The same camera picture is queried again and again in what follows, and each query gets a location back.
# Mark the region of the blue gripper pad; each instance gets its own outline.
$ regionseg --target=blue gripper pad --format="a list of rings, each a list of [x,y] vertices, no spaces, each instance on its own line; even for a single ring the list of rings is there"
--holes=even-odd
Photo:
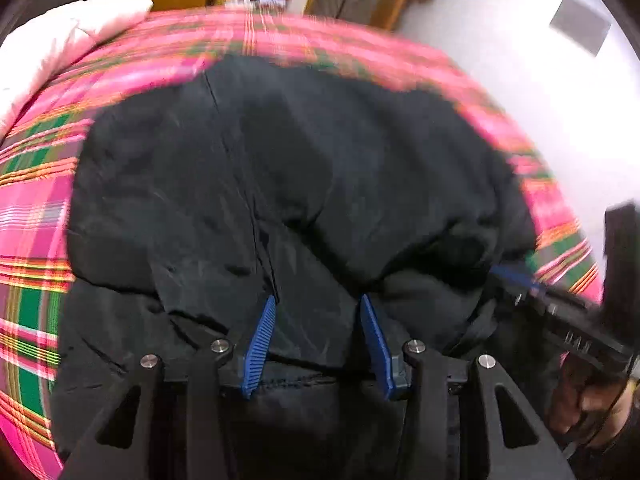
[[[254,336],[249,343],[242,370],[242,384],[240,390],[245,399],[258,387],[264,362],[267,359],[271,335],[276,325],[276,300],[273,296],[267,298],[262,315],[255,327]]]
[[[367,295],[360,299],[360,324],[385,399],[402,399],[411,386],[411,371],[404,364],[402,346],[411,338],[398,322],[376,309]]]

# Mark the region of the gray square on floor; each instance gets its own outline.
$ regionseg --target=gray square on floor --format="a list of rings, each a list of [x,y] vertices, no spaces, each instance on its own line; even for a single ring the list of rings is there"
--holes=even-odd
[[[562,0],[550,26],[596,56],[611,23],[578,0]]]

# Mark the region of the mattress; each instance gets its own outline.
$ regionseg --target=mattress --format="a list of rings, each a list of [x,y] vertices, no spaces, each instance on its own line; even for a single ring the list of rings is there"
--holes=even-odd
[[[58,314],[74,280],[65,223],[82,141],[101,108],[189,80],[227,52],[282,65],[307,63],[398,91],[440,92],[520,177],[538,235],[531,270],[541,280],[600,299],[591,248],[539,153],[442,52],[300,16],[153,13],[51,80],[0,144],[0,430],[40,479],[57,478],[62,469],[51,439],[49,394],[60,359]]]

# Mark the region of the metal bolt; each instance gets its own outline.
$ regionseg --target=metal bolt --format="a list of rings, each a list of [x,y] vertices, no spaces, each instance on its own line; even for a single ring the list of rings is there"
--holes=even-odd
[[[216,339],[213,343],[211,343],[211,350],[216,354],[223,354],[227,350],[229,350],[229,341],[226,339]]]
[[[427,349],[427,345],[419,339],[411,339],[411,341],[407,342],[406,349],[412,354],[421,354]]]
[[[483,354],[478,358],[478,362],[482,368],[493,368],[495,366],[495,359],[489,354]]]
[[[158,356],[155,354],[147,354],[140,359],[140,365],[143,368],[153,368],[158,364]]]

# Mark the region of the pillow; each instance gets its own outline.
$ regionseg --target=pillow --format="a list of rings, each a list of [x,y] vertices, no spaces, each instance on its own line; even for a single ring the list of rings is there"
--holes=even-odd
[[[0,140],[53,75],[97,44],[143,21],[151,0],[87,0],[51,9],[0,45]]]

